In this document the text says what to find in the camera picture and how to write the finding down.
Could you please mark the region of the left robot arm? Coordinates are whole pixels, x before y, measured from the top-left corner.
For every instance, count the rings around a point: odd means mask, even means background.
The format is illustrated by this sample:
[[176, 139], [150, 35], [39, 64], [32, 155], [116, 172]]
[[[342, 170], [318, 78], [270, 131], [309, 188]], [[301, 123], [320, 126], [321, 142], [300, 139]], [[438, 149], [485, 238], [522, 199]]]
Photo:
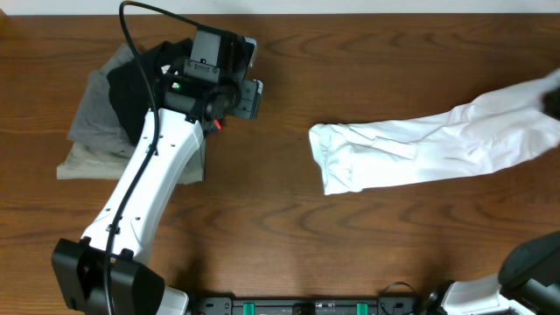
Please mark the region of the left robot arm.
[[152, 107], [105, 207], [78, 241], [61, 239], [52, 267], [68, 308], [86, 314], [184, 314], [188, 295], [149, 266], [158, 225], [187, 163], [226, 116], [256, 117], [263, 93], [246, 73], [253, 38], [201, 26], [191, 53], [150, 87]]

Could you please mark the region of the white t-shirt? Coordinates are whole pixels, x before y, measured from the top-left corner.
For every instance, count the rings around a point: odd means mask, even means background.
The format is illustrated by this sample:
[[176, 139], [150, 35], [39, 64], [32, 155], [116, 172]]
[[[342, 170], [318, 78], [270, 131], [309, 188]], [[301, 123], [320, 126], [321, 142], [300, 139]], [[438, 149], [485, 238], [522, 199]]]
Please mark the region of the white t-shirt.
[[326, 195], [486, 175], [559, 145], [544, 109], [559, 73], [482, 94], [451, 110], [409, 120], [316, 124], [311, 153]]

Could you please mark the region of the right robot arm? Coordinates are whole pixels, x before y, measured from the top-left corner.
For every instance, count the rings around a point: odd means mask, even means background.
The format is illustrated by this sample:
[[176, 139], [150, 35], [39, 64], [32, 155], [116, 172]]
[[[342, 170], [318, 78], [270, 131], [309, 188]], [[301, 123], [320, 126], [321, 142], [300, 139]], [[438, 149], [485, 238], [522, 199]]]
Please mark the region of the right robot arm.
[[[514, 146], [495, 139], [484, 160], [486, 173], [518, 165], [559, 145], [559, 86], [542, 92], [522, 92], [514, 98], [523, 104], [507, 110], [520, 117], [508, 127]], [[447, 282], [420, 303], [412, 292], [404, 296], [377, 298], [379, 314], [558, 314], [559, 313], [559, 233], [546, 234], [517, 246], [496, 275], [471, 282]]]

